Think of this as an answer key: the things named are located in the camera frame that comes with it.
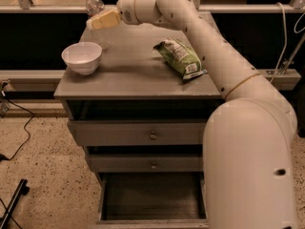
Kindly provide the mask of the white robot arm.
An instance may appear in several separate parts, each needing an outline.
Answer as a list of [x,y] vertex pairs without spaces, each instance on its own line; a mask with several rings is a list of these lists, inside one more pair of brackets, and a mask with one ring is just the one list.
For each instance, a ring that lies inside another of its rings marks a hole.
[[297,229],[291,146],[294,108],[198,14],[193,0],[118,0],[87,25],[125,22],[183,31],[224,102],[203,137],[205,205],[210,229]]

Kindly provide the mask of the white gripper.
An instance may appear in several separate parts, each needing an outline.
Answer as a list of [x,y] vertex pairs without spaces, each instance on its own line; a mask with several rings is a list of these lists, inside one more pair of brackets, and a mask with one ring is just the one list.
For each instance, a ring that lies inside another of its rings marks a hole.
[[122,21],[129,25],[156,25],[159,22],[156,0],[118,0],[116,7],[119,14],[116,10],[101,11],[86,22],[87,27],[90,30],[115,27],[120,23],[120,16]]

